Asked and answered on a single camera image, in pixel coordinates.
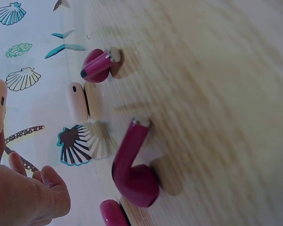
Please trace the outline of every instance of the patterned fabric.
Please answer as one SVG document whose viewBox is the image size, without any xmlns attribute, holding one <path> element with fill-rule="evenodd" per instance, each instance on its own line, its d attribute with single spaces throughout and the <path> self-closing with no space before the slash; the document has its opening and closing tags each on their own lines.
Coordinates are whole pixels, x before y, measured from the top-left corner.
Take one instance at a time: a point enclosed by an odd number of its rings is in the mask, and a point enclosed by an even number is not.
<svg viewBox="0 0 283 226">
<path fill-rule="evenodd" d="M 50 165 L 65 180 L 71 211 L 51 226 L 104 226 L 99 205 L 109 197 L 93 167 L 105 157 L 99 152 L 104 141 L 89 125 L 72 123 L 65 95 L 73 78 L 63 53 L 86 55 L 85 43 L 72 39 L 74 27 L 61 21 L 74 4 L 80 1 L 0 0 L 0 79 L 8 86 L 2 164 L 15 151 L 28 176 Z"/>
</svg>

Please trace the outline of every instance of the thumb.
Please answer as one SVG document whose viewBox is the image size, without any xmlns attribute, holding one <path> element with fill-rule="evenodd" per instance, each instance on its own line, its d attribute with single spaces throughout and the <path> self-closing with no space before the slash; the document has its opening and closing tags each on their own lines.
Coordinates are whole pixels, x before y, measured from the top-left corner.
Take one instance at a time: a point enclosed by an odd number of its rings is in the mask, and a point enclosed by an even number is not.
<svg viewBox="0 0 283 226">
<path fill-rule="evenodd" d="M 47 219 L 65 216 L 70 211 L 70 196 L 65 182 L 50 166 L 43 167 L 41 177 L 44 185 L 49 188 Z"/>
</svg>

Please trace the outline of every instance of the wooden table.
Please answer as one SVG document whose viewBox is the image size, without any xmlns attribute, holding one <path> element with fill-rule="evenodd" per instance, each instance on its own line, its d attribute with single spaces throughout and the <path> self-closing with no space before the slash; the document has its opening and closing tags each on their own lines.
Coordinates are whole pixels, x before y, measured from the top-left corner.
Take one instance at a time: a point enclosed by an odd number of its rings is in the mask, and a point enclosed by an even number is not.
<svg viewBox="0 0 283 226">
<path fill-rule="evenodd" d="M 155 169 L 161 194 L 148 209 L 121 199 L 132 225 L 283 226 L 283 0 L 81 0 L 71 7 L 64 26 L 75 29 L 76 43 L 124 54 L 113 77 L 94 87 L 116 142 L 110 153 L 132 117 L 154 124 L 136 164 Z M 67 54 L 78 79 L 84 57 Z M 95 166 L 118 199 L 112 161 Z"/>
</svg>

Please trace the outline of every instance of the pink earbud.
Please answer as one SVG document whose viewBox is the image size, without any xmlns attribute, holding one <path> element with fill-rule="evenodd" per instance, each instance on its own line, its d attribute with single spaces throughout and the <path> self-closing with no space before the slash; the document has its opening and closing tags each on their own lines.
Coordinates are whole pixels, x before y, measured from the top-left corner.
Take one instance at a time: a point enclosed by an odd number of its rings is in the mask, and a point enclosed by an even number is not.
<svg viewBox="0 0 283 226">
<path fill-rule="evenodd" d="M 100 213 L 106 226 L 129 226 L 125 213 L 114 200 L 102 202 L 100 204 Z"/>
<path fill-rule="evenodd" d="M 112 166 L 112 178 L 118 190 L 139 207 L 149 207 L 159 195 L 158 182 L 150 167 L 131 167 L 148 134 L 149 126 L 149 120 L 131 121 Z"/>
<path fill-rule="evenodd" d="M 102 82 L 109 75 L 109 68 L 121 61 L 119 49 L 111 47 L 106 52 L 101 49 L 93 50 L 86 58 L 81 77 L 89 82 Z"/>
</svg>

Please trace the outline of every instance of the human skin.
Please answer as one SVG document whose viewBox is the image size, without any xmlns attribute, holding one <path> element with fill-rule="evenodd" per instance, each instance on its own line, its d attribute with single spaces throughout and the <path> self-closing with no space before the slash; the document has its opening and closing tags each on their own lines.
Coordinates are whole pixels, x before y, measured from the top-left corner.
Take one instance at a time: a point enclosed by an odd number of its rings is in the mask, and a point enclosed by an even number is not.
<svg viewBox="0 0 283 226">
<path fill-rule="evenodd" d="M 2 132 L 0 160 L 4 146 Z M 0 165 L 0 226 L 45 226 L 70 211 L 66 184 L 53 168 L 45 166 L 28 178 L 16 152 L 9 165 Z"/>
</svg>

